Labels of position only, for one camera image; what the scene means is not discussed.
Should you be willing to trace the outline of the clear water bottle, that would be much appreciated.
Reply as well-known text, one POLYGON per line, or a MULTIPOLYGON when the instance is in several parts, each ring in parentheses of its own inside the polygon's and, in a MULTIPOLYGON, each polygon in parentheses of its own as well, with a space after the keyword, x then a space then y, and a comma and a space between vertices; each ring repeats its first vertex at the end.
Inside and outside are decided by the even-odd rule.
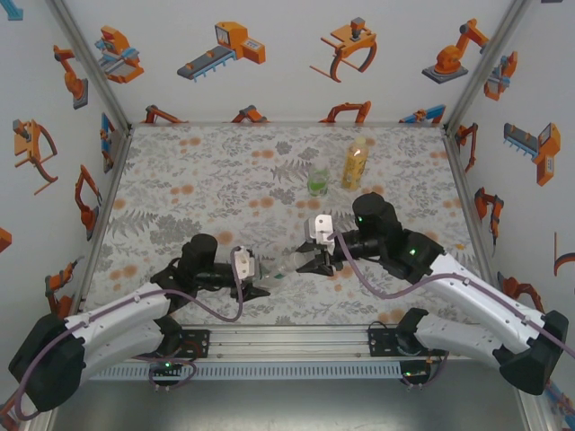
POLYGON ((262 262, 260 278, 255 285, 264 289, 278 287, 284 278, 296 272, 311 259, 309 253, 294 251, 273 261, 262 262))

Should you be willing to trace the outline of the green label soda bottle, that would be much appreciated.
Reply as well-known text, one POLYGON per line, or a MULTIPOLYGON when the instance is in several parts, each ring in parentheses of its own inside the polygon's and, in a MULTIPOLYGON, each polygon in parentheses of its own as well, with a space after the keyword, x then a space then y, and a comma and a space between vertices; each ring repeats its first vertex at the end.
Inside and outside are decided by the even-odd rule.
POLYGON ((307 189, 311 196, 320 197, 327 193, 328 184, 330 180, 329 166, 324 163, 327 168, 323 171, 314 169, 314 163, 309 167, 307 175, 307 189))

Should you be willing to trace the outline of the orange juice bottle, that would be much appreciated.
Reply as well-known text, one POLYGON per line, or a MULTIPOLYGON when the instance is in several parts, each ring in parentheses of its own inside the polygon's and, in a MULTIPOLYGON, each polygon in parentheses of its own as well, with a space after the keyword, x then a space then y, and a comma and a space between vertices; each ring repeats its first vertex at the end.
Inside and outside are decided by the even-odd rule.
POLYGON ((369 155, 368 145, 357 147, 354 145, 354 141, 349 145, 346 151, 341 177, 341 186, 349 190, 359 188, 369 155))

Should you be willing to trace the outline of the floral patterned tablecloth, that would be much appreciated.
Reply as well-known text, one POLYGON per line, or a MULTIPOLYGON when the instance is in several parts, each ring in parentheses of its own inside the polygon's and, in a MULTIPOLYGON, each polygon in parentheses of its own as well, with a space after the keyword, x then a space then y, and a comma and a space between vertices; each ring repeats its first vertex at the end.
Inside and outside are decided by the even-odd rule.
POLYGON ((217 239, 217 260, 249 247, 261 262, 294 251, 305 221, 354 228, 356 193, 341 186, 345 155, 363 136, 369 155, 359 192, 392 203, 403 226, 426 234, 478 272, 443 133, 438 128, 208 125, 140 127, 128 151, 85 310, 121 298, 181 255, 197 233, 217 239), (313 197, 313 163, 329 166, 313 197))

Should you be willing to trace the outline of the small circuit board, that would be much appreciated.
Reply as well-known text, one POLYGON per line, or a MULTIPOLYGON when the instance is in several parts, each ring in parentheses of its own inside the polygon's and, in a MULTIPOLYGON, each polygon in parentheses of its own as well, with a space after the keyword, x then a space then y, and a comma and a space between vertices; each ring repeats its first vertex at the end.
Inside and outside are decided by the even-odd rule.
POLYGON ((424 384, 431 375, 431 366, 427 364, 401 364, 402 380, 410 384, 424 384))
POLYGON ((174 363, 173 361, 162 360, 153 362, 150 365, 150 372, 152 373, 152 376, 180 376, 181 368, 181 364, 174 363))

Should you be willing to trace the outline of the grooved aluminium table rail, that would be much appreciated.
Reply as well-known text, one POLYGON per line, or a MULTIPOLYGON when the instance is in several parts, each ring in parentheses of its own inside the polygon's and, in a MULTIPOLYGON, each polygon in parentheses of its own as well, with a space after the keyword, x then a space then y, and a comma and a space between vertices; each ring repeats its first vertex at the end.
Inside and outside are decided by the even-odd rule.
MULTIPOLYGON (((489 331, 478 325, 452 321, 436 323, 431 333, 416 350, 399 346, 402 356, 371 357, 367 343, 367 327, 351 326, 211 326, 185 327, 184 330, 209 330, 210 345, 207 358, 211 361, 314 361, 387 358, 415 360, 449 354, 454 358, 471 358, 492 365, 496 362, 492 351, 501 346, 489 331)), ((160 332, 150 325, 130 330, 114 340, 99 339, 86 344, 86 359, 115 365, 131 357, 176 357, 179 350, 172 347, 160 353, 160 332)))

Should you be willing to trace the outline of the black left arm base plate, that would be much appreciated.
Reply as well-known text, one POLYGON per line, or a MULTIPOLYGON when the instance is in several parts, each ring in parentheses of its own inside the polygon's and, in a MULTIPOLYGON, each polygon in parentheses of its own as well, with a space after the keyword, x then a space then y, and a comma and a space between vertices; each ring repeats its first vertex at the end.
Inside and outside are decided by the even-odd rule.
POLYGON ((181 333, 178 358, 207 358, 210 345, 209 330, 183 330, 181 333))

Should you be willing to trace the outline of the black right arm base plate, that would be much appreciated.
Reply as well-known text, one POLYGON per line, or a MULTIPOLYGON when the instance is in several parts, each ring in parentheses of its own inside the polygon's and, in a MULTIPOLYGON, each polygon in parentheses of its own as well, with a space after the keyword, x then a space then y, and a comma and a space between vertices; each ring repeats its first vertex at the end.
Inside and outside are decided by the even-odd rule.
POLYGON ((396 338, 396 330, 381 321, 373 321, 367 327, 367 343, 371 357, 402 356, 396 338))

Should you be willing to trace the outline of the aluminium side rail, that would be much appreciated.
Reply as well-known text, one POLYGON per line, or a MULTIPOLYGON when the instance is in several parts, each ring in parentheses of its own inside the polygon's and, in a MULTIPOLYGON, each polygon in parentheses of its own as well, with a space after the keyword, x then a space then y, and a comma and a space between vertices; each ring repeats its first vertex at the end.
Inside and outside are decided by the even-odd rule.
POLYGON ((102 243, 107 232, 108 222, 111 216, 111 210, 113 207, 114 199, 117 195, 119 183, 124 170, 125 162, 127 160, 128 151, 132 142, 134 134, 134 129, 130 129, 129 132, 121 138, 119 142, 119 153, 117 159, 117 167, 114 169, 114 173, 111 176, 111 185, 106 199, 102 205, 101 218, 97 222, 94 237, 93 246, 89 259, 85 265, 84 277, 82 284, 79 286, 75 299, 71 307, 71 313, 77 314, 84 309, 85 301, 88 297, 90 287, 93 281, 93 275, 98 263, 98 258, 100 257, 102 243))
POLYGON ((477 214, 474 204, 474 194, 468 184, 464 173, 464 167, 460 161, 457 151, 456 142, 446 130, 441 129, 443 133, 444 146, 447 152, 450 169, 454 177, 458 197, 460 198, 465 221, 470 235, 473 251, 477 258, 478 267, 481 276, 496 289, 500 290, 500 285, 496 277, 496 271, 493 266, 492 257, 488 253, 491 249, 488 247, 482 236, 482 222, 477 214))

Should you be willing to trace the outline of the aluminium corner post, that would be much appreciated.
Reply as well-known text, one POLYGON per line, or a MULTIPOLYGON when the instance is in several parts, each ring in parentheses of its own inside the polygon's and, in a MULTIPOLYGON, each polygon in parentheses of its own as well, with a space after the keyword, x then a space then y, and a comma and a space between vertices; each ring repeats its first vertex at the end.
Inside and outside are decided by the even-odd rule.
POLYGON ((71 45, 71 49, 82 63, 89 80, 94 85, 97 93, 99 93, 110 115, 115 120, 115 125, 119 126, 127 136, 131 130, 131 122, 128 120, 118 99, 110 88, 103 71, 99 68, 98 61, 89 48, 87 40, 75 21, 74 16, 71 14, 66 1, 45 0, 45 2, 56 20, 58 27, 65 34, 66 39, 71 45))
POLYGON ((476 95, 482 89, 483 84, 495 66, 495 62, 500 58, 502 50, 509 42, 533 1, 534 0, 511 1, 510 6, 501 18, 487 48, 482 54, 482 58, 471 74, 470 81, 464 88, 462 95, 458 99, 448 119, 446 129, 448 136, 453 136, 458 130, 464 115, 469 110, 476 95))

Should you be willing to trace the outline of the aluminium frame leg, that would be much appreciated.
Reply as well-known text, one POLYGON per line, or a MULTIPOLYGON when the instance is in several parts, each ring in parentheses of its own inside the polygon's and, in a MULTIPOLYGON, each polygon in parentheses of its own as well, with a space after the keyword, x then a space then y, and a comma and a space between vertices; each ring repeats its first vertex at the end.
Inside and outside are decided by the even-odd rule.
POLYGON ((545 396, 522 391, 517 394, 526 431, 556 431, 554 416, 545 396))
POLYGON ((28 423, 26 431, 54 431, 58 409, 40 413, 28 423))

